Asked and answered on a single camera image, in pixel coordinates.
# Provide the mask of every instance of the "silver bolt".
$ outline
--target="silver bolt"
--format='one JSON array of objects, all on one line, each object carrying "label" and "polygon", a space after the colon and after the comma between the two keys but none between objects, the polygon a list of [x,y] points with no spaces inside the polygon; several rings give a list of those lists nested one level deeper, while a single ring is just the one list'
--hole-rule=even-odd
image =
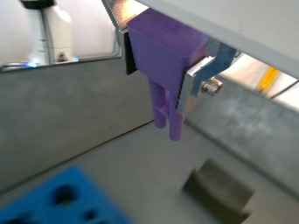
[{"label": "silver bolt", "polygon": [[222,89],[222,82],[215,78],[211,78],[202,82],[201,91],[211,96],[215,96]]}]

